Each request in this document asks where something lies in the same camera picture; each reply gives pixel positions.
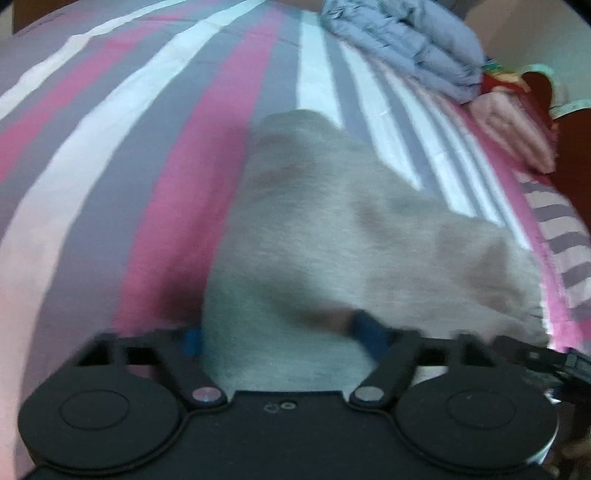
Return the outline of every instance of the white stripe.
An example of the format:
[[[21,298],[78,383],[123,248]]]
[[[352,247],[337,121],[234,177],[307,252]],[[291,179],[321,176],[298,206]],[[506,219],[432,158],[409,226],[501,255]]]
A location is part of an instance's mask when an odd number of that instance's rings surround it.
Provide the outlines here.
[[[439,105],[441,105],[441,107],[448,112],[449,118],[454,120],[456,128],[459,130],[459,132],[466,140],[466,143],[470,150],[472,150],[472,154],[474,155],[474,158],[476,158],[476,161],[480,166],[480,170],[485,177],[486,183],[488,184],[492,194],[495,196],[498,202],[498,205],[503,210],[505,217],[509,222],[509,225],[507,225],[507,227],[509,227],[509,229],[511,230],[513,237],[520,246],[522,246],[526,250],[531,250],[530,241],[526,237],[523,231],[523,227],[517,219],[517,216],[515,215],[515,212],[513,211],[513,208],[511,207],[509,200],[507,199],[505,191],[503,190],[503,187],[500,185],[499,180],[497,179],[496,174],[491,164],[489,163],[488,158],[486,157],[486,154],[484,153],[482,147],[478,143],[478,140],[474,137],[472,132],[470,132],[470,129],[466,126],[464,120],[458,115],[458,113],[455,112],[453,108],[447,104],[447,100],[440,98],[437,98],[437,100]]]
[[[425,93],[425,91],[417,86],[416,92],[418,95],[421,96],[423,99],[426,107],[429,109],[431,114],[434,116],[435,120],[441,126],[445,136],[451,143],[451,146],[454,152],[457,154],[460,162],[462,163],[462,167],[464,172],[466,173],[466,177],[470,182],[470,187],[472,192],[478,201],[478,205],[484,214],[484,217],[489,221],[499,226],[504,226],[505,222],[500,217],[499,213],[497,212],[494,202],[484,185],[482,177],[476,170],[476,166],[474,165],[473,158],[470,155],[470,152],[466,149],[466,146],[462,142],[457,129],[452,125],[446,115],[443,114],[441,109],[433,102],[431,97]]]
[[[324,32],[318,15],[307,11],[301,13],[297,106],[323,113],[338,127],[343,126]]]
[[[422,190],[421,179],[414,170],[406,142],[374,73],[357,49],[342,41],[339,44],[353,77],[359,105],[378,157],[410,185]]]
[[[530,175],[528,175],[527,173],[523,173],[522,171],[515,171],[514,174],[515,174],[515,178],[517,178],[517,180],[520,183],[526,183],[526,182],[531,183],[534,181],[534,179],[532,179]]]
[[[571,268],[584,263],[591,263],[591,248],[587,245],[575,245],[554,255],[554,262],[560,273],[568,272]]]
[[[566,297],[569,301],[569,308],[571,309],[583,302],[591,300],[591,279],[585,278],[580,283],[567,288]]]
[[[160,92],[222,27],[262,1],[246,0],[175,35],[83,118],[18,205],[0,244],[0,432],[3,442],[10,440],[7,445],[15,440],[21,376],[35,319],[88,194]]]
[[[584,235],[587,234],[587,229],[580,220],[575,217],[558,217],[552,218],[546,222],[539,223],[542,235],[546,240],[552,240],[557,236],[564,235],[569,232],[578,232]]]
[[[525,194],[527,202],[532,208],[549,207],[551,205],[564,205],[572,207],[570,202],[560,193],[553,192],[530,192]]]
[[[28,69],[22,74],[17,84],[0,96],[0,120],[12,112],[25,98],[37,90],[56,70],[63,67],[72,57],[79,53],[92,37],[110,33],[114,29],[138,17],[161,8],[180,4],[186,0],[165,0],[148,7],[131,12],[123,17],[113,18],[86,33],[73,35],[67,39],[64,46],[47,57],[41,63]]]
[[[437,176],[437,181],[441,186],[441,191],[443,192],[447,206],[450,210],[456,213],[461,213],[462,215],[470,217],[476,216],[474,207],[466,194],[457,171],[450,162],[447,150],[439,136],[439,132],[435,129],[424,106],[406,87],[404,82],[398,76],[393,74],[390,68],[382,63],[377,63],[377,65],[383,71],[393,93],[398,96],[398,99],[406,110],[414,131],[427,154],[433,172]]]

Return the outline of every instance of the metal screw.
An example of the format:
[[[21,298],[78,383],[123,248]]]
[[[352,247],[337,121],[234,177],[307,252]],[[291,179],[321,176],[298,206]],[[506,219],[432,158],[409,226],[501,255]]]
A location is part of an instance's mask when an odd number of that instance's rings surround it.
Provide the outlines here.
[[[279,411],[279,405],[276,403],[268,403],[263,408],[267,413],[277,413]]]
[[[280,406],[283,410],[295,410],[297,408],[297,403],[293,401],[285,401],[281,402]]]
[[[384,396],[384,391],[378,387],[368,385],[355,390],[355,397],[361,401],[378,401]]]
[[[214,403],[222,398],[222,392],[216,387],[201,387],[193,390],[193,398],[202,403]]]

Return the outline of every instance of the wall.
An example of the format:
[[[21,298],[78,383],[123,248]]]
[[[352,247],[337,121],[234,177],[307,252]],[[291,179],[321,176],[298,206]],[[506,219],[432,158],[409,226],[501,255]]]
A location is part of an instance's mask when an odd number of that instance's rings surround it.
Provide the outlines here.
[[[0,13],[0,42],[12,35],[12,5]]]
[[[466,22],[503,65],[546,64],[568,100],[591,98],[591,26],[562,0],[486,0]]]

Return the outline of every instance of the folded clothes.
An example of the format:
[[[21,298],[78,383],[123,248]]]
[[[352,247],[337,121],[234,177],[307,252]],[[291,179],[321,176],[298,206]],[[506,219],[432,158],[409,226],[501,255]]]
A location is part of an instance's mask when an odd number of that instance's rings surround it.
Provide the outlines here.
[[[479,93],[485,55],[476,34],[431,0],[327,0],[324,27],[465,103]]]
[[[524,166],[552,173],[558,125],[539,107],[527,83],[491,61],[485,67],[481,92],[468,105],[476,123]]]

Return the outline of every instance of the pink cloth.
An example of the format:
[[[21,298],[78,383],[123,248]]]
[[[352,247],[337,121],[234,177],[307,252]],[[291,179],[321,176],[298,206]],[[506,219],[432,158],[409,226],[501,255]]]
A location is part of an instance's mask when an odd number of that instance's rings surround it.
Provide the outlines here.
[[[493,91],[468,104],[476,123],[505,151],[539,173],[556,169],[556,144],[553,133],[536,121],[519,96]]]

